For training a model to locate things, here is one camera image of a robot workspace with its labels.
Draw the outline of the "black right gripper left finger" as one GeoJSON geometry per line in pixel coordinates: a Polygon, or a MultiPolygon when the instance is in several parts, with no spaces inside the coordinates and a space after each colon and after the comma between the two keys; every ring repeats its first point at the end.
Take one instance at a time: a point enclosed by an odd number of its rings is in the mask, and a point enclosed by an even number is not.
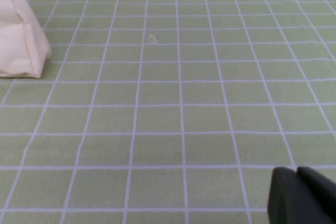
{"type": "Polygon", "coordinates": [[[269,191],[270,223],[325,223],[325,213],[314,196],[291,169],[277,167],[272,171],[269,191]]]}

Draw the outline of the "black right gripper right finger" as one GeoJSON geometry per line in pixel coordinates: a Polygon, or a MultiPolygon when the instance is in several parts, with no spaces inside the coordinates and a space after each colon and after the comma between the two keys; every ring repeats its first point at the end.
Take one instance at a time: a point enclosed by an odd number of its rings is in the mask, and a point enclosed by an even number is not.
{"type": "Polygon", "coordinates": [[[308,186],[324,213],[335,223],[335,183],[310,167],[299,166],[297,174],[308,186]]]}

